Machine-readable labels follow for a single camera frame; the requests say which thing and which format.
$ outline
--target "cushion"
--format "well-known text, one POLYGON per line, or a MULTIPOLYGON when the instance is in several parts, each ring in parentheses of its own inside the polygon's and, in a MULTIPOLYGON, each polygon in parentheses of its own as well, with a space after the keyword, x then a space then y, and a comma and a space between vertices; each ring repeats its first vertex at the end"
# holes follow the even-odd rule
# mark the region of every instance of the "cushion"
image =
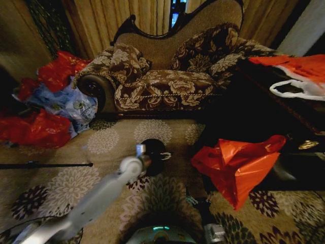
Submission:
POLYGON ((172 58, 171 69, 206 72, 218 59, 230 53, 238 38, 238 27, 224 23, 185 41, 172 58))
POLYGON ((214 78, 220 78, 225 73, 233 73, 236 69, 238 60, 253 56, 275 56, 279 55, 276 50, 262 46, 253 40, 238 38, 230 54, 217 60, 210 68, 208 73, 214 78))
POLYGON ((195 110, 220 94, 221 88, 208 74, 150 70, 139 78, 137 86, 120 85, 115 92, 115 102, 121 111, 195 110))
POLYGON ((146 74, 151 62, 142 57, 142 53, 135 47, 118 43, 110 61, 110 71, 122 85, 132 87, 137 79, 146 74))

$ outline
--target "orange plastic bag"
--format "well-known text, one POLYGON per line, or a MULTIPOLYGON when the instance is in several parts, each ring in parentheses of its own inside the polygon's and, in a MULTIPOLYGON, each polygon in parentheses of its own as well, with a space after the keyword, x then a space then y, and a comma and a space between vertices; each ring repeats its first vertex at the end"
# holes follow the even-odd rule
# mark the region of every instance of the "orange plastic bag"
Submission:
POLYGON ((36 145, 57 148, 71 138, 67 118, 49 114, 44 109, 32 113, 27 118, 0 118, 0 140, 8 140, 19 145, 36 145))
POLYGON ((285 137, 280 135, 261 143, 219 139, 214 148, 204 146, 191 163, 209 176, 224 198, 238 210, 249 192, 271 170, 284 144, 285 137))

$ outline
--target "wall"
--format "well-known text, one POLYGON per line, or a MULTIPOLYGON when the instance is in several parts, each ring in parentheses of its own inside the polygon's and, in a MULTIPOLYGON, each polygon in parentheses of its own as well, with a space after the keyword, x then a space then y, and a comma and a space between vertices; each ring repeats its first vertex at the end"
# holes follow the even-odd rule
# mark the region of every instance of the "wall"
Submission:
POLYGON ((0 29, 0 66, 17 81, 35 78, 51 57, 24 0, 1 1, 0 29))

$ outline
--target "gray robot arm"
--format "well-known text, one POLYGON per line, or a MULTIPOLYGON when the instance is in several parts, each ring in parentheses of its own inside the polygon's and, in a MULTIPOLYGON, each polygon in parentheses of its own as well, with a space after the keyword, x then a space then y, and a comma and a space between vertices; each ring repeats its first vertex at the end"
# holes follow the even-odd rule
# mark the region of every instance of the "gray robot arm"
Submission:
POLYGON ((15 243, 44 244, 51 238, 66 240, 74 237, 107 209, 130 179, 139 176, 144 170, 143 162, 138 157, 123 159, 120 169, 115 174, 105 176, 67 215, 47 221, 25 238, 19 236, 15 243))

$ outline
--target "floor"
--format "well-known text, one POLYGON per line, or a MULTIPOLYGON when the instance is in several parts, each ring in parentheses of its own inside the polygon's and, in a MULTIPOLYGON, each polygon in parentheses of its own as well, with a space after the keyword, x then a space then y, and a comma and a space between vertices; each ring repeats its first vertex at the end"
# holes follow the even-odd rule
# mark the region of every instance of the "floor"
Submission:
MULTIPOLYGON (((30 220, 43 222, 69 212, 102 177, 115 172, 121 160, 135 155, 135 145, 161 140, 172 158, 161 174, 128 184, 97 220, 65 243, 125 242, 139 227, 170 223, 202 241, 201 217, 185 200, 207 196, 200 174, 190 164, 191 146, 204 125, 194 120, 97 120, 59 149, 0 147, 1 163, 94 163, 93 167, 0 171, 0 243, 11 243, 30 220)), ((210 211, 226 230, 228 243, 325 243, 324 192, 252 192, 234 211, 217 192, 210 211)))

